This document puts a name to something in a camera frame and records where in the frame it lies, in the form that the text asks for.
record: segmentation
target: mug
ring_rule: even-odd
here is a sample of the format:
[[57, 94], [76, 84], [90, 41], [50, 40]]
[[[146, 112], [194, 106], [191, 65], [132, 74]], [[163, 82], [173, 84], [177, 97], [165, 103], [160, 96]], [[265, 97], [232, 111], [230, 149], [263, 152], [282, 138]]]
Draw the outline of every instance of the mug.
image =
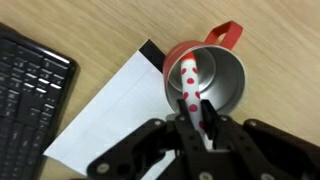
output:
[[[165, 92], [171, 108], [178, 112], [182, 97], [181, 58], [193, 52], [198, 68], [201, 99], [208, 99], [219, 114], [229, 114], [240, 101], [245, 87], [241, 60], [231, 51], [242, 34], [242, 27], [229, 21], [214, 28], [204, 42], [186, 41], [167, 54], [163, 64]], [[225, 35], [221, 43], [220, 36]]]

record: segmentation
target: keyboard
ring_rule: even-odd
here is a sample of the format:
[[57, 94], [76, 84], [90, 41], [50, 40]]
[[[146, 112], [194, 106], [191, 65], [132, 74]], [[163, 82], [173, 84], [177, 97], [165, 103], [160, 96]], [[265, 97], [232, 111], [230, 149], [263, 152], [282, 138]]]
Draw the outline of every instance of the keyboard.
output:
[[0, 180], [38, 179], [75, 62], [0, 24]]

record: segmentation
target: screw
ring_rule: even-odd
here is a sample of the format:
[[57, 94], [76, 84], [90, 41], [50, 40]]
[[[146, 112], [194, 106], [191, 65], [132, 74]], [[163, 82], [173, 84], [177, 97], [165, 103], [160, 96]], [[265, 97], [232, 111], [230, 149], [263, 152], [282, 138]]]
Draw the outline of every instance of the screw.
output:
[[256, 125], [257, 125], [257, 122], [255, 122], [255, 121], [250, 121], [250, 125], [251, 125], [251, 126], [256, 126]]
[[210, 173], [208, 172], [202, 172], [199, 175], [199, 180], [213, 180], [213, 177]]
[[225, 116], [221, 116], [221, 120], [222, 120], [222, 121], [227, 121], [227, 120], [228, 120], [228, 118], [227, 118], [227, 117], [225, 117]]
[[154, 122], [154, 124], [155, 124], [156, 126], [160, 126], [161, 121], [156, 121], [156, 122]]
[[186, 120], [186, 117], [180, 116], [179, 119], [180, 119], [180, 121], [184, 121], [184, 120]]
[[261, 180], [275, 180], [275, 178], [271, 174], [263, 173], [261, 174]]
[[106, 172], [108, 172], [110, 169], [110, 166], [108, 163], [101, 163], [98, 167], [97, 167], [97, 173], [98, 174], [105, 174]]

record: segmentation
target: red mug handle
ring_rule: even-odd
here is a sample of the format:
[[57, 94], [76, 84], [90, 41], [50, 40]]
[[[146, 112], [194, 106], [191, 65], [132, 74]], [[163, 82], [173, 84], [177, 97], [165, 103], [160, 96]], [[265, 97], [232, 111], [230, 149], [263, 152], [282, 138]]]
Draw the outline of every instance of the red mug handle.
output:
[[224, 36], [223, 40], [219, 45], [229, 50], [232, 50], [232, 48], [236, 45], [238, 39], [242, 34], [242, 26], [240, 26], [234, 21], [229, 21], [227, 23], [224, 23], [214, 28], [210, 32], [210, 34], [205, 40], [205, 43], [216, 44], [218, 38], [223, 34], [226, 34], [226, 35]]

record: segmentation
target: red and white polka dot utensil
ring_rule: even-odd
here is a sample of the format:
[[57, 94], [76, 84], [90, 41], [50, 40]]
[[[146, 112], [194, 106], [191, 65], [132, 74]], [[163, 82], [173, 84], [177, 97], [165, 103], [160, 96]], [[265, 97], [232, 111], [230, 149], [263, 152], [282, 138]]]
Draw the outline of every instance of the red and white polka dot utensil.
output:
[[192, 124], [204, 139], [205, 132], [200, 105], [198, 70], [196, 59], [192, 52], [181, 58], [181, 78], [183, 99], [187, 104]]

